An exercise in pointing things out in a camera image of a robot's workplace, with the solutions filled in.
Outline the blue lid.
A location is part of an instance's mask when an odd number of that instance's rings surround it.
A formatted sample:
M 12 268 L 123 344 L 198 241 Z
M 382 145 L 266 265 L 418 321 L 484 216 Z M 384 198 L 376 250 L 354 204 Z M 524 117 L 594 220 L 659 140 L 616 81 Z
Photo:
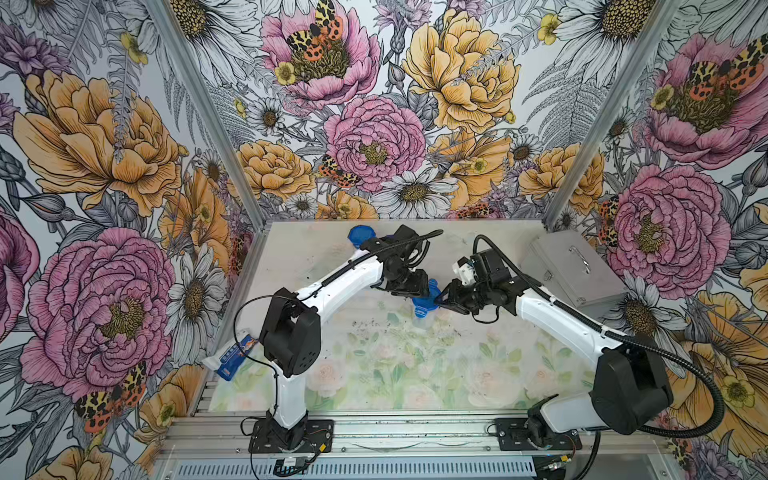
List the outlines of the blue lid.
M 375 230 L 368 225 L 354 226 L 349 230 L 347 235 L 347 239 L 356 249 L 359 249 L 363 243 L 375 237 Z
M 433 314 L 439 305 L 436 303 L 437 297 L 440 295 L 441 290 L 438 286 L 436 279 L 430 278 L 428 280 L 428 295 L 423 298 L 412 298 L 413 314 L 417 319 L 427 319 Z

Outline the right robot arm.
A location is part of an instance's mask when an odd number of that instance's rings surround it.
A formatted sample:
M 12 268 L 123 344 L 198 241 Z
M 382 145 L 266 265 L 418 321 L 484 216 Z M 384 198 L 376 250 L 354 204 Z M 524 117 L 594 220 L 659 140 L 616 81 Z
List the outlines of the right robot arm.
M 538 281 L 512 269 L 497 251 L 462 257 L 453 272 L 455 279 L 437 298 L 440 306 L 472 317 L 487 307 L 506 310 L 559 340 L 594 369 L 589 392 L 551 394 L 528 410 L 525 428 L 532 445 L 543 448 L 556 435 L 573 430 L 629 435 L 672 403 L 665 362 L 658 353 L 582 316 Z

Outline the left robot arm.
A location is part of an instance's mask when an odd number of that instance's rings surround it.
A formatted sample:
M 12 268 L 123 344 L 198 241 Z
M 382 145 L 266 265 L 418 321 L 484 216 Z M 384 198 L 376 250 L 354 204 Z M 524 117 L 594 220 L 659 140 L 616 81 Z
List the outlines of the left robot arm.
M 282 288 L 270 304 L 258 342 L 276 372 L 275 405 L 257 423 L 254 443 L 295 451 L 310 436 L 305 373 L 321 353 L 322 328 L 344 304 L 366 289 L 392 296 L 427 299 L 429 277 L 419 267 L 430 240 L 402 225 L 392 235 L 360 243 L 353 255 L 313 284 L 296 292 Z

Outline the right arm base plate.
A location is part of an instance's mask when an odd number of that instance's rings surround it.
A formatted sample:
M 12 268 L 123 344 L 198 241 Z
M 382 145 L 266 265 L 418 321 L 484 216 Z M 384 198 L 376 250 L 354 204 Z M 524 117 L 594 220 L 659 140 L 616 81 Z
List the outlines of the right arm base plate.
M 582 449 L 576 430 L 556 433 L 536 419 L 501 417 L 487 432 L 497 439 L 501 451 L 570 451 Z

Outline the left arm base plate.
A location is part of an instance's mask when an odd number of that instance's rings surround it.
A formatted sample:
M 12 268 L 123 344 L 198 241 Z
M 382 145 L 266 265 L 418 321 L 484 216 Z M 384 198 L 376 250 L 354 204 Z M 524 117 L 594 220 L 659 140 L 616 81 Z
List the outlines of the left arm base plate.
M 330 419 L 303 419 L 286 429 L 272 418 L 258 418 L 249 435 L 252 454 L 329 453 L 335 422 Z

